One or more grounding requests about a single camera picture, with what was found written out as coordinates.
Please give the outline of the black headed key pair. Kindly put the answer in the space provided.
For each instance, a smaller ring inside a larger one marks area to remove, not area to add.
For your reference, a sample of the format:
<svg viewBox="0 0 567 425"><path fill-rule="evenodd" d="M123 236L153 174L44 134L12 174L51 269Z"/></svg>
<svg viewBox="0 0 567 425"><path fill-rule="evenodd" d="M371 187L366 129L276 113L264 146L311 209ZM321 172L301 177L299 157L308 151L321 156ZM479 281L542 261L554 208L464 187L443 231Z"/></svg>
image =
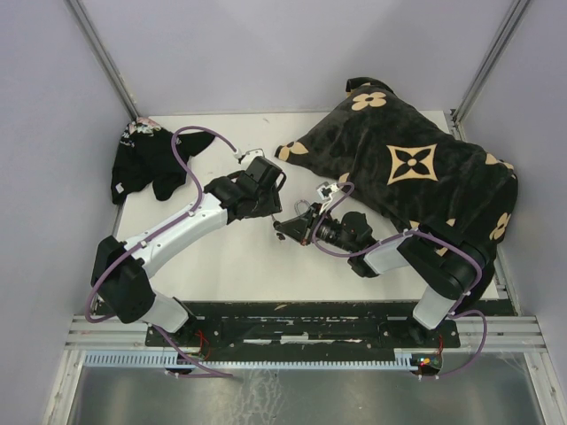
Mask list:
<svg viewBox="0 0 567 425"><path fill-rule="evenodd" d="M276 219L274 215L271 215L273 229L276 232L276 237L279 241L284 241L286 239L285 235L280 231L280 221Z"/></svg>

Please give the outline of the brass padlock silver shackle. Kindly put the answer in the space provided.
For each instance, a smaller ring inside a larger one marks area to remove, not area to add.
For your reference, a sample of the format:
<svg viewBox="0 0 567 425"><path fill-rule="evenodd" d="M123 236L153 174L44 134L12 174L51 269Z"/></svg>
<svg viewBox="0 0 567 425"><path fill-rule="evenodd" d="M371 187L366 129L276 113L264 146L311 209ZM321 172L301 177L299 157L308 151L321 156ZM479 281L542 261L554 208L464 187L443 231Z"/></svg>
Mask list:
<svg viewBox="0 0 567 425"><path fill-rule="evenodd" d="M300 199L295 202L294 211L298 217L309 217L311 214L311 204L305 199Z"/></svg>

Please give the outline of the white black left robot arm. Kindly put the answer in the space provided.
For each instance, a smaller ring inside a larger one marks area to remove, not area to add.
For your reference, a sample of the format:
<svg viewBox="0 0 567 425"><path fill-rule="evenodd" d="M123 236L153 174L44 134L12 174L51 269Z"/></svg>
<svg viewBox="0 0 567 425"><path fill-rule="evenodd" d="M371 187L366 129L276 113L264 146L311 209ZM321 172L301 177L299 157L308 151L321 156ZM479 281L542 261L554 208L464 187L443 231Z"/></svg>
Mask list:
<svg viewBox="0 0 567 425"><path fill-rule="evenodd" d="M153 289L152 277L171 259L208 234L235 220L268 217L282 210L279 192L284 171L258 156L245 170L217 177L182 210L126 241L103 239L91 277L91 294L100 296L124 324L143 321L165 330L175 344L196 335L188 310Z"/></svg>

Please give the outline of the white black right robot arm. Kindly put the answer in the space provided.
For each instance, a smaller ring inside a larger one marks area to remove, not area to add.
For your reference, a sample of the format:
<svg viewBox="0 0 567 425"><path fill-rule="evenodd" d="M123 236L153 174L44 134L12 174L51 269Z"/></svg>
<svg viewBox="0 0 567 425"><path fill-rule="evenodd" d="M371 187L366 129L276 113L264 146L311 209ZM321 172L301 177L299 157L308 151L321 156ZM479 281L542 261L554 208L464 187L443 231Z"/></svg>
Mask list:
<svg viewBox="0 0 567 425"><path fill-rule="evenodd" d="M348 212L337 220L313 203L303 214L275 222L274 229L303 246L326 243L338 248L338 252L321 250L347 259L360 277L412 268L427 284L406 326L408 339L418 346L438 337L439 324L472 294L491 262L484 247L438 220L378 241L364 213Z"/></svg>

